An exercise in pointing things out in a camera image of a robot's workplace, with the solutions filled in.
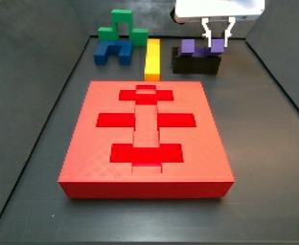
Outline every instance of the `toy block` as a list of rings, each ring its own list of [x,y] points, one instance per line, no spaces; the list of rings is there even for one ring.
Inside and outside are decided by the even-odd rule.
[[[99,28],[99,39],[105,40],[119,40],[119,33],[116,28],[100,27]]]
[[[134,45],[130,40],[100,41],[93,54],[96,65],[105,65],[109,56],[119,56],[120,65],[132,63]]]
[[[134,28],[130,32],[130,40],[135,46],[144,47],[147,45],[148,29]]]
[[[182,46],[179,47],[179,56],[191,56],[195,53],[195,40],[183,39]]]
[[[222,38],[212,39],[211,54],[222,54],[224,52],[224,40]]]
[[[160,39],[148,39],[144,80],[160,81]]]
[[[220,198],[234,184],[200,82],[92,81],[60,172],[69,198]]]
[[[134,29],[134,11],[131,10],[112,10],[111,12],[112,24],[128,23],[130,30]]]
[[[195,53],[192,57],[207,57],[211,55],[210,48],[207,47],[195,47]]]
[[[178,56],[178,47],[172,48],[171,67],[174,74],[216,75],[220,62],[220,56]]]

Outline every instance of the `black block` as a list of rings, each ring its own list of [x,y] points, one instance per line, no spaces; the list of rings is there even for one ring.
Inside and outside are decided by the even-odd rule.
[[[174,74],[210,74],[216,75],[222,62],[220,56],[191,57],[178,56],[178,47],[172,48],[172,73]]]

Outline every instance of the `purple block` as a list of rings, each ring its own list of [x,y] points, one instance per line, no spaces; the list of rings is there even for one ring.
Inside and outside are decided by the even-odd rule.
[[[194,39],[183,39],[182,46],[178,50],[179,56],[191,56],[195,53],[195,40]]]
[[[211,53],[219,53],[219,55],[224,52],[224,40],[223,39],[212,39],[211,41]]]
[[[195,47],[195,53],[192,57],[207,57],[210,55],[211,55],[211,52],[207,47]]]

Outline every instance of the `blue block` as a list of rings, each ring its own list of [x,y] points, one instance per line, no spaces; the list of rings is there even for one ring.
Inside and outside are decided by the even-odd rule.
[[[100,41],[93,54],[96,65],[105,65],[109,56],[119,56],[120,65],[131,65],[134,44],[130,40]]]

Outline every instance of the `red cross pattern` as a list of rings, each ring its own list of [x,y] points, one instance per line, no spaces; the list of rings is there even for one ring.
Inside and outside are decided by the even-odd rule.
[[[59,177],[69,198],[215,198],[233,183],[200,82],[91,82]]]

